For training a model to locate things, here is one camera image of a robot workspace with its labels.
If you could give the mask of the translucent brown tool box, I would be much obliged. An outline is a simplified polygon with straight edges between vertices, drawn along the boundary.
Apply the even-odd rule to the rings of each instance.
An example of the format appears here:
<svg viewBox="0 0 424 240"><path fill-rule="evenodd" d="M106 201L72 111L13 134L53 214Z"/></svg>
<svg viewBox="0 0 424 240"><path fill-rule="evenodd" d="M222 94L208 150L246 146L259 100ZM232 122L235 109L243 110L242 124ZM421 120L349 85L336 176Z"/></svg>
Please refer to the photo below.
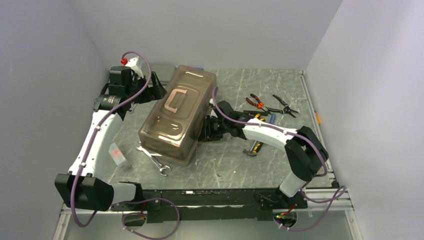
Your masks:
<svg viewBox="0 0 424 240"><path fill-rule="evenodd" d="M211 112L212 91L218 85L213 72L179 65L141 126L140 145L162 160L185 167L198 144L203 121Z"/></svg>

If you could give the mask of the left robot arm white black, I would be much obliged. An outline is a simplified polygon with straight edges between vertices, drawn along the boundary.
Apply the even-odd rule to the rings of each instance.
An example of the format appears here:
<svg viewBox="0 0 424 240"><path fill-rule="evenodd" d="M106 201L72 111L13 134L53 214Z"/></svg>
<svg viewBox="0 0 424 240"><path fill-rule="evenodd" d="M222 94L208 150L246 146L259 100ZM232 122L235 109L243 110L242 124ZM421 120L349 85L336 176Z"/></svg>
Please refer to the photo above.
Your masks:
<svg viewBox="0 0 424 240"><path fill-rule="evenodd" d="M131 105L160 100L166 93L154 71L143 75L123 65L109 70L108 83L94 101L90 129L83 146L67 173L59 173L54 180L67 207L106 211L118 203L124 203L131 210L143 205L145 198L140 183L108 184L101 179L101 171Z"/></svg>

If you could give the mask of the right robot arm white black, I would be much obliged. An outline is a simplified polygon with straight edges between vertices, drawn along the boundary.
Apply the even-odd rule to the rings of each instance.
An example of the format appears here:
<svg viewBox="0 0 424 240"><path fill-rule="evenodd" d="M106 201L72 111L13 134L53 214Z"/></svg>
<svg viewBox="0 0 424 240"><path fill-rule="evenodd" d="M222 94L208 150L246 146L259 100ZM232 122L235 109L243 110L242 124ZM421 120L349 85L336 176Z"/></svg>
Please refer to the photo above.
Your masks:
<svg viewBox="0 0 424 240"><path fill-rule="evenodd" d="M323 170L329 154L313 130L307 126L299 129L285 128L263 122L253 116L233 110L227 101L208 104L212 110L205 117L200 142L219 141L224 134L243 140L252 140L284 150L290 172L278 187L276 203L287 208L295 201L295 195Z"/></svg>

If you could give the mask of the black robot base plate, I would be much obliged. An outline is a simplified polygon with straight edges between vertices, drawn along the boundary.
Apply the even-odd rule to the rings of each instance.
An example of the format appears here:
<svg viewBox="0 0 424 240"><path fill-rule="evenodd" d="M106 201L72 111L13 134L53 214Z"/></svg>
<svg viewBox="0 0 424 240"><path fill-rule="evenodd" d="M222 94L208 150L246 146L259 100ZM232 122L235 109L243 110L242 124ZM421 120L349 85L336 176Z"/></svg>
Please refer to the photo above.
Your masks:
<svg viewBox="0 0 424 240"><path fill-rule="evenodd" d="M307 209L300 193L287 197L276 188L169 189L142 192L147 203L116 203L113 212L146 214L148 224L168 221L256 219L271 221L289 210Z"/></svg>

